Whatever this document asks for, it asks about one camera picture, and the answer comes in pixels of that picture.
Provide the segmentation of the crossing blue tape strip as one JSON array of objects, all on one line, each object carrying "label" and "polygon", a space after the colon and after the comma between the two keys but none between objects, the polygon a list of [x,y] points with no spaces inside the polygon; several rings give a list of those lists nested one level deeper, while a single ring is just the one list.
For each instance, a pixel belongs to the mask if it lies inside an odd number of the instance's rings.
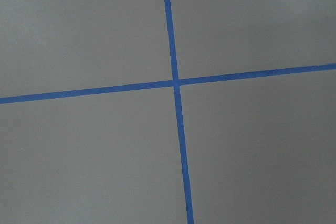
[{"label": "crossing blue tape strip", "polygon": [[[304,67],[293,67],[293,68],[282,68],[282,69],[222,74],[222,75],[216,75],[216,76],[206,76],[206,77],[197,77],[197,78],[185,78],[185,79],[178,80],[177,84],[185,86],[185,85],[200,84],[200,83],[231,81],[231,80],[240,80],[240,79],[252,79],[252,78],[280,76],[280,75],[286,75],[286,74],[297,74],[297,73],[306,73],[306,72],[328,71],[328,70],[334,70],[334,69],[335,69],[335,64],[330,63],[330,64],[325,64],[325,65],[313,65],[313,66],[304,66]],[[165,80],[165,81],[156,81],[156,82],[126,84],[126,85],[120,85],[120,86],[59,91],[59,92],[40,93],[40,94],[18,95],[18,96],[13,96],[13,97],[1,98],[1,104],[30,102],[30,101],[39,101],[39,100],[52,100],[52,99],[60,99],[60,98],[80,97],[80,96],[86,96],[86,95],[165,88],[165,87],[172,87],[172,86],[174,86],[173,80]]]}]

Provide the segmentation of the long blue tape strip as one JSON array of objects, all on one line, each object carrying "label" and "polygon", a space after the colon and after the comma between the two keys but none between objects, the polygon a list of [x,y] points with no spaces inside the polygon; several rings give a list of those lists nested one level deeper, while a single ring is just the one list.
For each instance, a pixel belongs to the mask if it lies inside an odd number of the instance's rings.
[{"label": "long blue tape strip", "polygon": [[175,102],[175,111],[176,111],[176,122],[177,122],[177,131],[178,131],[180,157],[181,157],[184,197],[185,197],[185,205],[186,205],[186,217],[187,217],[187,223],[192,224],[194,223],[194,214],[193,214],[190,175],[189,175],[189,170],[188,170],[187,147],[186,147],[185,129],[184,129],[184,121],[183,121],[181,88],[180,88],[177,54],[176,54],[171,0],[164,0],[164,5],[165,5],[167,33],[168,33],[168,40],[169,40],[172,82],[173,82],[174,102]]}]

